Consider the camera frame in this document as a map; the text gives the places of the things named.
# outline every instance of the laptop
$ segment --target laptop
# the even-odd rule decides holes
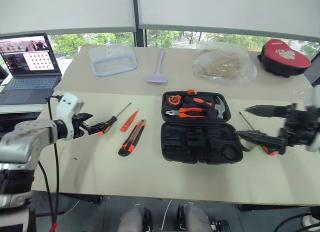
[[[13,76],[0,105],[46,104],[62,77],[47,34],[0,37],[0,54]]]

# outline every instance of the black tool case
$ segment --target black tool case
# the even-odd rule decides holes
[[[170,96],[178,95],[181,98],[179,105],[168,103]],[[190,98],[201,98],[219,104],[219,97],[225,105],[223,119],[216,118],[217,111],[206,108],[203,117],[180,118],[171,116],[166,111],[180,108],[200,107]],[[207,163],[210,165],[222,163],[235,163],[243,158],[242,148],[235,128],[226,122],[231,118],[230,110],[225,98],[218,93],[198,92],[193,90],[171,91],[163,94],[162,118],[165,123],[161,127],[162,155],[168,161],[184,163]],[[189,115],[201,115],[199,112],[189,112]]]

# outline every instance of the gray pants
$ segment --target gray pants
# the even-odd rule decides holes
[[[183,210],[186,231],[212,232],[210,222],[203,210],[191,203],[185,204]],[[143,232],[143,216],[143,206],[134,206],[122,215],[117,232]]]

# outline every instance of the pliers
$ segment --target pliers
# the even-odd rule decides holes
[[[198,118],[198,117],[203,117],[203,116],[192,116],[186,114],[187,112],[203,112],[204,110],[202,108],[198,107],[192,107],[192,108],[180,108],[179,111],[166,111],[165,113],[170,116],[179,116],[180,118]]]

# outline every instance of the laptop keyboard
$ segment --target laptop keyboard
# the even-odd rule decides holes
[[[4,90],[49,89],[53,88],[57,77],[13,78]]]

